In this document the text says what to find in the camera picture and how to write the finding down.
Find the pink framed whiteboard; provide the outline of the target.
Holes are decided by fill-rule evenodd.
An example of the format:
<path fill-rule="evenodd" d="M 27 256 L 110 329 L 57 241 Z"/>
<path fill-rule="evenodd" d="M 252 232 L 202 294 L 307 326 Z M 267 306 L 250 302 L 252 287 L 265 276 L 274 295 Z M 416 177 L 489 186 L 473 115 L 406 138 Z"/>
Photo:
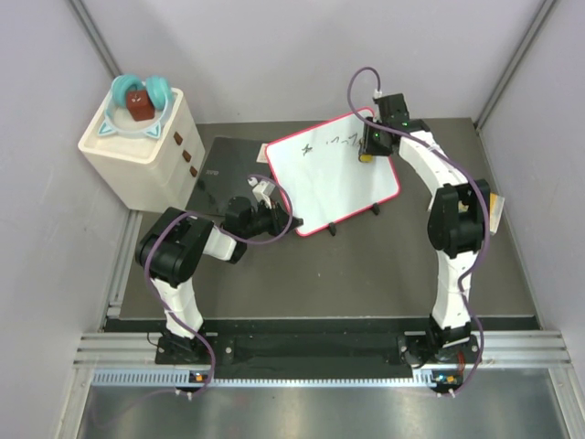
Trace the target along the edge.
<path fill-rule="evenodd" d="M 285 206 L 303 221 L 296 229 L 299 236 L 325 230 L 399 194 L 390 157 L 376 156 L 368 163 L 358 159 L 364 128 L 359 118 L 372 114 L 361 108 L 358 114 L 337 116 L 266 146 L 271 173 L 290 198 Z"/>

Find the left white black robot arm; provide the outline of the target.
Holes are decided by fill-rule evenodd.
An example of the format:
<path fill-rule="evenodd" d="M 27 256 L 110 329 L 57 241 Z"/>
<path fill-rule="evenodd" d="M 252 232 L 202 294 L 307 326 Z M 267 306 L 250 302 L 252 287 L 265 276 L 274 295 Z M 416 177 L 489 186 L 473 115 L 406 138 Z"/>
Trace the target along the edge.
<path fill-rule="evenodd" d="M 197 334 L 204 317 L 193 286 L 202 257 L 235 264 L 250 239 L 262 234 L 276 238 L 302 225 L 302 219 L 270 198 L 256 204 L 245 197 L 232 198 L 220 225 L 180 209 L 167 209 L 135 250 L 135 260 L 165 312 L 155 362 L 197 363 L 208 353 L 206 339 Z"/>

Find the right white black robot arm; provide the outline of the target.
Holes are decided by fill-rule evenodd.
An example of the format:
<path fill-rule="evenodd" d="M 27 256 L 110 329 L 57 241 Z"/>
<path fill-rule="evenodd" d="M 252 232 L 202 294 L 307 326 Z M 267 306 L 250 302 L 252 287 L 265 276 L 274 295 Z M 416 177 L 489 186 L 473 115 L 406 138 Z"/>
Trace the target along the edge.
<path fill-rule="evenodd" d="M 489 233 L 490 187 L 453 163 L 429 126 L 410 117 L 401 93 L 376 90 L 373 102 L 377 111 L 364 119 L 359 161 L 396 154 L 431 193 L 427 234 L 438 258 L 437 294 L 425 344 L 417 353 L 445 362 L 471 339 L 469 295 L 473 265 Z"/>

